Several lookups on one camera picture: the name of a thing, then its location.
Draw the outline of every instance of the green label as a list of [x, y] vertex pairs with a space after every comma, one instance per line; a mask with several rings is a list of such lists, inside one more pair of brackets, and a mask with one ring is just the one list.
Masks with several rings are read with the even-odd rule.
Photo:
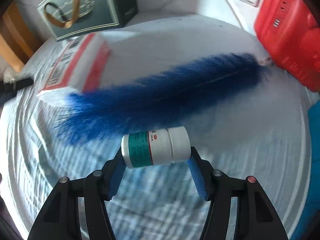
[[128, 146], [131, 164], [134, 168], [153, 165], [148, 131], [129, 134]]

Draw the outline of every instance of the red stripe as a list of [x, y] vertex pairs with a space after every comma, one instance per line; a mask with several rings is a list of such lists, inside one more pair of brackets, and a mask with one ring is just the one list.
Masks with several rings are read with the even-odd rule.
[[65, 52], [69, 49], [70, 45], [71, 45], [71, 42], [69, 42], [68, 46], [66, 46], [66, 48], [64, 49], [64, 51], [62, 52], [62, 54], [60, 55], [60, 57], [58, 58], [58, 60], [57, 60], [56, 63], [54, 64], [54, 67], [52, 68], [52, 71], [51, 71], [51, 73], [50, 73], [50, 75], [49, 75], [49, 77], [48, 77], [48, 80], [47, 80], [47, 82], [45, 83], [45, 86], [44, 86], [44, 88], [43, 88], [41, 91], [46, 90], [46, 87], [47, 87], [47, 85], [48, 85], [48, 82], [49, 82], [50, 78], [52, 77], [52, 73], [53, 73], [54, 70], [56, 69], [58, 63], [61, 61], [62, 56], [63, 56], [63, 55], [65, 54]]
[[70, 79], [74, 69], [76, 68], [76, 65], [77, 65], [80, 57], [82, 56], [83, 52], [87, 48], [87, 46], [90, 43], [90, 41], [93, 39], [94, 35], [95, 35], [95, 33], [90, 33], [84, 39], [84, 41], [80, 45], [80, 48], [75, 53], [75, 55], [73, 56], [72, 60], [70, 61], [69, 65], [68, 65], [68, 68], [67, 68], [66, 72], [63, 75], [62, 82], [60, 84], [57, 84], [57, 85], [54, 85], [54, 86], [45, 87], [43, 90], [57, 89], [57, 88], [66, 87], [68, 85], [69, 79]]
[[149, 152], [150, 152], [151, 163], [152, 163], [152, 165], [153, 165], [153, 159], [152, 159], [152, 154], [151, 154], [151, 146], [150, 146], [150, 139], [149, 139], [149, 131], [148, 131], [148, 145], [149, 145]]
[[106, 42], [101, 45], [97, 56], [91, 66], [90, 73], [84, 84], [83, 92], [94, 91], [100, 84], [101, 73], [110, 55], [110, 49]]

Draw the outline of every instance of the blue foam pad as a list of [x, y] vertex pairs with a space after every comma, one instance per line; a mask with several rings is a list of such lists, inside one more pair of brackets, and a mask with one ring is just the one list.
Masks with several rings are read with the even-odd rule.
[[193, 182], [196, 185], [196, 189], [198, 191], [198, 194], [200, 197], [204, 198], [205, 200], [208, 198], [208, 193], [205, 190], [205, 182], [204, 182], [204, 177], [201, 174], [201, 171], [196, 164], [195, 159], [191, 156], [189, 160], [187, 160]]
[[121, 156], [109, 181], [108, 193], [110, 199], [117, 194], [126, 167], [127, 166]]

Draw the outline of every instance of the blue fabric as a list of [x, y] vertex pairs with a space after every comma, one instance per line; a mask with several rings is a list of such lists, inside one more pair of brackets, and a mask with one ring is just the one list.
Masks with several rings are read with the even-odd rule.
[[300, 221], [291, 240], [299, 240], [320, 210], [320, 101], [308, 112], [312, 141], [311, 178], [308, 197]]

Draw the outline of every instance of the white pill bottle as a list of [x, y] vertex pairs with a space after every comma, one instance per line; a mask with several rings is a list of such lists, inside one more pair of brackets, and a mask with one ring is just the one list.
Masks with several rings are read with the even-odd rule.
[[130, 169], [185, 161], [191, 155], [189, 136], [183, 126], [126, 134], [121, 150]]

